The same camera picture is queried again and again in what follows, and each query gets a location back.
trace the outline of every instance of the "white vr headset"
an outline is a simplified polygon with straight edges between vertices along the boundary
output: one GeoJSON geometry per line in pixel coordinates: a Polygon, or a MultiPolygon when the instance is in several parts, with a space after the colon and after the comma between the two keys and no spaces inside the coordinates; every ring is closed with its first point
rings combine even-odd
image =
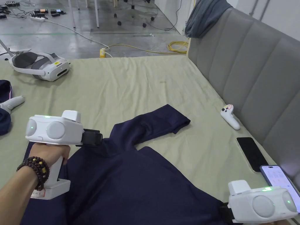
{"type": "Polygon", "coordinates": [[[32,74],[39,80],[48,81],[60,78],[70,69],[69,62],[54,53],[20,52],[11,57],[9,63],[17,72],[32,74]]]}

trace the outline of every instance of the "metal pole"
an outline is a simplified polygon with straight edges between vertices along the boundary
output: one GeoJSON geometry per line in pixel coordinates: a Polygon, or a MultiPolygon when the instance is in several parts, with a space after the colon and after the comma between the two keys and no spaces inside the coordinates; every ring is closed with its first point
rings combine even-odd
{"type": "Polygon", "coordinates": [[[98,6],[97,6],[97,0],[95,0],[95,11],[96,11],[96,24],[99,28],[99,16],[98,16],[98,6]]]}
{"type": "Polygon", "coordinates": [[[75,19],[74,19],[73,10],[72,10],[71,0],[68,0],[68,2],[69,2],[69,8],[70,8],[70,12],[71,12],[71,17],[73,19],[73,28],[76,28],[76,26],[75,26],[75,19]]]}
{"type": "Polygon", "coordinates": [[[266,2],[266,4],[265,4],[265,7],[263,8],[262,15],[261,15],[260,18],[259,18],[259,21],[262,21],[262,20],[263,20],[263,16],[265,15],[265,12],[266,12],[266,10],[267,10],[267,7],[268,7],[269,3],[270,3],[270,0],[267,0],[267,2],[266,2]]]}
{"type": "Polygon", "coordinates": [[[0,39],[0,44],[2,45],[2,47],[7,51],[7,53],[8,53],[11,57],[14,56],[14,54],[11,53],[11,51],[8,49],[8,47],[6,47],[6,45],[1,41],[1,39],[0,39]]]}
{"type": "Polygon", "coordinates": [[[256,6],[257,6],[257,3],[258,3],[258,0],[255,0],[254,6],[253,6],[253,8],[252,8],[251,12],[249,13],[249,15],[250,15],[250,16],[252,16],[252,17],[253,17],[253,14],[254,14],[255,8],[256,8],[256,6]]]}

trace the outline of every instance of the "green led light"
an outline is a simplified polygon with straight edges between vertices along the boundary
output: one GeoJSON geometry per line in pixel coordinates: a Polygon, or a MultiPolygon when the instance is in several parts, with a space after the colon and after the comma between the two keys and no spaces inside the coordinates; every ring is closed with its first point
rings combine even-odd
{"type": "Polygon", "coordinates": [[[270,188],[270,187],[265,187],[265,189],[264,190],[262,190],[262,191],[271,191],[272,189],[270,188]]]}

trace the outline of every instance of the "dark blue garment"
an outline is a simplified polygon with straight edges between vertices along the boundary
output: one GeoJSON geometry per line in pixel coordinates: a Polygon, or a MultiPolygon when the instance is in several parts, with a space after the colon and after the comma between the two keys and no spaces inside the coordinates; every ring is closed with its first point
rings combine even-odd
{"type": "MultiPolygon", "coordinates": [[[[12,88],[8,80],[0,80],[0,103],[11,98],[12,88]]],[[[0,108],[0,135],[7,134],[11,125],[11,116],[0,108]]]]}
{"type": "MultiPolygon", "coordinates": [[[[116,124],[99,148],[80,148],[61,169],[69,192],[31,199],[22,224],[224,224],[221,201],[199,190],[150,147],[134,145],[176,134],[190,120],[169,105],[116,124]]],[[[28,146],[25,158],[31,149],[28,146]]]]}

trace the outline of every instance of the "gray towel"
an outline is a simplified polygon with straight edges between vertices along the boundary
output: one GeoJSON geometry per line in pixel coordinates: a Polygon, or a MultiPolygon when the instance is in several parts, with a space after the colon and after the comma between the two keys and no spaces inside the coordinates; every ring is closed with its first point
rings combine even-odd
{"type": "Polygon", "coordinates": [[[226,0],[198,0],[187,21],[185,35],[189,38],[203,37],[230,7],[226,0]]]}

